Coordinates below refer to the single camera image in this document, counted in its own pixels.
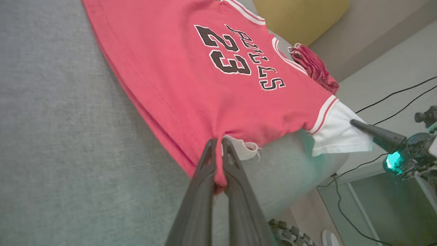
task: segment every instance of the yellow object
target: yellow object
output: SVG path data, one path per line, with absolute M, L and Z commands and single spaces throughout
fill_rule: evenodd
M 309 46 L 349 7 L 349 0 L 253 0 L 267 28 L 290 44 Z

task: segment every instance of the white sleeve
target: white sleeve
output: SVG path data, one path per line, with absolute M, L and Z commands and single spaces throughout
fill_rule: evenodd
M 373 137 L 352 126 L 351 119 L 364 122 L 346 105 L 335 102 L 320 129 L 310 134 L 315 142 L 312 155 L 371 151 Z

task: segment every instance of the basketball jersey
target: basketball jersey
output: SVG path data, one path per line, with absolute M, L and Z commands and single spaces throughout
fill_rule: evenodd
M 244 142 L 249 153 L 301 128 L 323 142 L 338 99 L 287 59 L 265 20 L 237 1 L 83 3 L 120 84 L 189 176 L 211 138 Z M 220 145 L 216 151 L 215 182 L 223 188 Z

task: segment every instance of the floor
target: floor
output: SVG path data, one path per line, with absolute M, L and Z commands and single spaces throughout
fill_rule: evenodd
M 323 230 L 332 231 L 339 239 L 341 246 L 344 246 L 334 222 L 316 189 L 302 196 L 276 219 L 298 227 L 318 246 L 322 245 L 321 235 Z

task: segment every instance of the folded red cloth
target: folded red cloth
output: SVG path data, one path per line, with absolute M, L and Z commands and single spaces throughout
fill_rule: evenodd
M 338 82 L 332 78 L 323 61 L 308 47 L 303 44 L 295 44 L 288 48 L 295 62 L 299 63 L 314 81 L 333 94 L 337 93 Z

